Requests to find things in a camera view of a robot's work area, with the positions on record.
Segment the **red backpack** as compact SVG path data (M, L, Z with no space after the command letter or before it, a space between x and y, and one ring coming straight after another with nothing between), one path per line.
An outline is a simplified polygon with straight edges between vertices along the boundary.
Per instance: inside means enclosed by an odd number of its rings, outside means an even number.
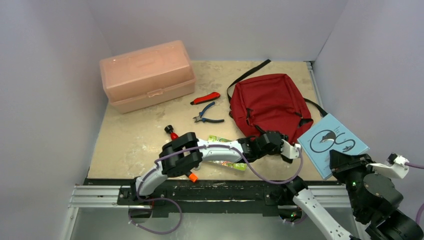
M285 73L251 76L270 62L263 61L229 85L233 88L232 93L227 93L229 116L246 137L277 131L294 144L314 123L307 104L315 106L322 117L328 113L303 97Z

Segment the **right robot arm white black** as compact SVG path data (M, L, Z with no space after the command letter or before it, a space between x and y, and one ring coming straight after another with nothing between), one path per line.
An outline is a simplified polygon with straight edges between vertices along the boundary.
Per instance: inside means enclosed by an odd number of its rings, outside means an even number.
M332 175L345 185L355 221L366 225L372 240L422 240L424 231L419 224L402 213L398 207L403 195L392 180L374 168L376 163L368 154L348 155L330 150ZM316 200L311 189L297 176L280 191L282 200L299 206L328 240L353 240Z

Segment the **light blue paperback book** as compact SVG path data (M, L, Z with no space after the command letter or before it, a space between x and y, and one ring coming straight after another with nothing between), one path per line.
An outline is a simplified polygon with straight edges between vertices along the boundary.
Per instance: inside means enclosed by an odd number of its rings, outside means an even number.
M302 134L297 141L323 180L332 176L331 150L347 155L361 155L370 149L330 113Z

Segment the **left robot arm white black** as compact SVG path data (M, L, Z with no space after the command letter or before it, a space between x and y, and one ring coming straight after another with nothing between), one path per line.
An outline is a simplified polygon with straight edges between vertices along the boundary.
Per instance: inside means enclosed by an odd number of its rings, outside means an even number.
M129 197L136 204L142 205L169 178L187 176L193 181L192 170L202 162L248 164L267 155L279 155L283 160L291 162L300 156L300 152L297 145L290 144L288 137L278 131L265 131L259 136L228 142L203 140L197 138L194 132L188 132L162 146L153 167L134 179Z

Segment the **green bottom paperback book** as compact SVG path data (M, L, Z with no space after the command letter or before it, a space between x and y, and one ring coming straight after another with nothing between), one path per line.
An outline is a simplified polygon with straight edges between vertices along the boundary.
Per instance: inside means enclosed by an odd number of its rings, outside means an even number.
M210 142L219 142L219 143L228 143L231 142L232 140L223 138L223 137L219 137L219 136L215 136L215 135L209 135L208 137L208 141ZM230 168L233 170L237 170L237 171L245 171L247 169L247 164L246 163L233 163L230 161L224 161L224 160L214 160L214 161L208 161L208 164L213 164L216 166L222 166L225 168Z

